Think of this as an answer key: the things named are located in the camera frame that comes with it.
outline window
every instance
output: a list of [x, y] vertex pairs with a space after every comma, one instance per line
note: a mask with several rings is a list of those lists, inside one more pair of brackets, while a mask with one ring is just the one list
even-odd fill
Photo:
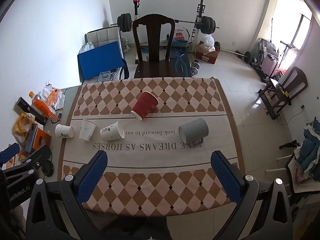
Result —
[[[276, 0], [272, 21], [264, 36], [279, 49], [280, 68], [285, 72], [295, 60], [307, 36], [312, 12], [303, 0]], [[286, 50], [281, 43], [293, 44], [296, 48]]]

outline white chair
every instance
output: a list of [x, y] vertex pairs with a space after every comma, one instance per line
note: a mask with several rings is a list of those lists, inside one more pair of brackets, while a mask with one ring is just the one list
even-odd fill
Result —
[[296, 175], [296, 165], [294, 163], [294, 154], [284, 156], [281, 158], [277, 158], [276, 160], [281, 160], [285, 158], [289, 158], [288, 162], [285, 165], [285, 168], [273, 169], [273, 170], [265, 170], [265, 172], [272, 171], [287, 171], [289, 176], [289, 184], [285, 186], [290, 186], [291, 196], [289, 198], [290, 205], [294, 203], [298, 203], [302, 197], [306, 197], [308, 195], [319, 194], [320, 193], [320, 182], [314, 181], [313, 179], [306, 179], [298, 183], [295, 179]]
[[[107, 28], [101, 28], [98, 30], [88, 32], [84, 35], [84, 40], [85, 43], [91, 41], [95, 48], [108, 43], [118, 42], [120, 55], [124, 59], [124, 53], [121, 44], [121, 32], [118, 26], [110, 26]], [[116, 71], [114, 77], [116, 79], [120, 79], [120, 69]]]

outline cup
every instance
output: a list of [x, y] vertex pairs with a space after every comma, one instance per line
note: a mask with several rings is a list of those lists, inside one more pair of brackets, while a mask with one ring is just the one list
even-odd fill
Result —
[[181, 125], [179, 127], [179, 134], [184, 143], [201, 140], [199, 143], [193, 145], [196, 146], [203, 143], [203, 138], [209, 134], [209, 128], [205, 120], [203, 118], [199, 118]]
[[73, 127], [58, 124], [56, 126], [56, 136], [58, 138], [72, 138], [75, 135]]
[[83, 119], [79, 138], [89, 142], [96, 126], [94, 122]]
[[101, 139], [104, 141], [111, 141], [116, 139], [123, 139], [124, 138], [124, 130], [119, 124], [116, 122], [112, 125], [107, 126], [100, 130]]
[[158, 103], [158, 99], [153, 94], [144, 91], [132, 108], [131, 114], [141, 121], [156, 108]]

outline red paper cup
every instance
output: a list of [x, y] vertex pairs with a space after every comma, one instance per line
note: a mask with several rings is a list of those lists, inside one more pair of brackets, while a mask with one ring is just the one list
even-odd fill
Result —
[[141, 121], [156, 108], [158, 103], [158, 99], [153, 94], [144, 91], [138, 99], [138, 102], [132, 108], [131, 114]]

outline dark wooden chair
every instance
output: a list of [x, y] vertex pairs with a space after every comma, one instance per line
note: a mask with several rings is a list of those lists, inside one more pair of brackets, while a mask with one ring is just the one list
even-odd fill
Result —
[[[294, 71], [297, 72], [297, 75], [294, 77], [294, 79], [291, 82], [287, 84], [288, 80], [290, 79]], [[290, 93], [294, 88], [298, 87], [298, 85], [300, 85], [301, 83], [304, 83], [304, 86], [299, 91], [297, 91], [294, 95], [289, 95], [290, 99], [287, 98], [281, 91], [283, 90]], [[270, 111], [272, 111], [274, 108], [279, 107], [277, 111], [277, 114], [278, 114], [287, 104], [291, 105], [291, 101], [295, 99], [307, 87], [308, 87], [308, 81], [305, 73], [298, 67], [294, 66], [290, 70], [288, 76], [286, 77], [286, 79], [282, 84], [279, 84], [276, 80], [270, 79], [270, 81], [267, 83], [266, 88], [261, 93], [259, 93], [259, 96], [264, 94], [267, 90], [272, 91], [274, 94], [272, 95], [271, 99], [277, 96], [278, 101], [271, 107], [271, 109], [267, 111], [267, 114], [269, 114]]]
[[[164, 60], [159, 60], [159, 44], [161, 25], [170, 23], [171, 31], [167, 45], [167, 52]], [[139, 25], [147, 28], [149, 61], [143, 61], [140, 42], [137, 33]], [[178, 77], [177, 71], [169, 61], [170, 49], [175, 29], [175, 21], [161, 14], [148, 14], [137, 19], [132, 24], [134, 41], [137, 47], [139, 63], [134, 73], [134, 78], [154, 78], [154, 77]]]

